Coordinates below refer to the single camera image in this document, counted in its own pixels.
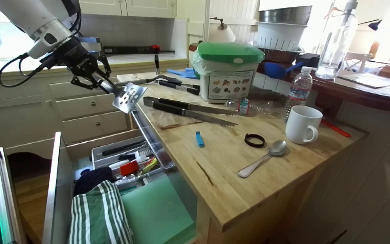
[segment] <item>white mug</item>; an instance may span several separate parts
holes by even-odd
[[[288,116],[285,135],[288,140],[297,144],[314,142],[319,137],[317,128],[322,117],[323,114],[315,108],[294,106]]]

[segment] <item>green striped towel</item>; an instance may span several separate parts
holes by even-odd
[[[69,244],[132,244],[117,187],[104,181],[71,201]]]

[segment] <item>blue ladle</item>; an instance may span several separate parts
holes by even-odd
[[[266,75],[272,79],[281,79],[288,72],[292,71],[295,68],[299,68],[300,66],[303,66],[303,62],[298,62],[290,68],[284,68],[282,67],[282,65],[279,65],[275,62],[267,62],[264,64],[264,71],[266,72]]]

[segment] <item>green cutting board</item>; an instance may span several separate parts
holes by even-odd
[[[134,244],[182,244],[195,238],[195,223],[168,176],[123,196]]]

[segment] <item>butcher block counter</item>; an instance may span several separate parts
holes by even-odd
[[[199,84],[199,80],[162,74],[183,83]],[[120,75],[118,79],[129,81],[155,76],[155,73],[129,74]],[[153,83],[143,86],[148,88],[144,96],[224,108],[185,91]],[[280,119],[280,108],[264,117],[208,114],[237,123],[234,127],[201,122],[168,129],[158,127],[158,118],[143,100],[138,102],[137,109],[198,197],[196,243],[265,243],[272,236],[286,233],[323,165],[335,160],[345,148],[366,135],[334,122],[352,137],[346,138],[320,125],[317,141],[297,145],[285,136],[286,124]],[[204,148],[198,147],[196,131],[204,139]],[[243,179],[237,172],[267,152],[266,146],[249,147],[243,140],[247,133],[263,136],[267,146],[285,140],[288,150],[282,157],[271,157]]]

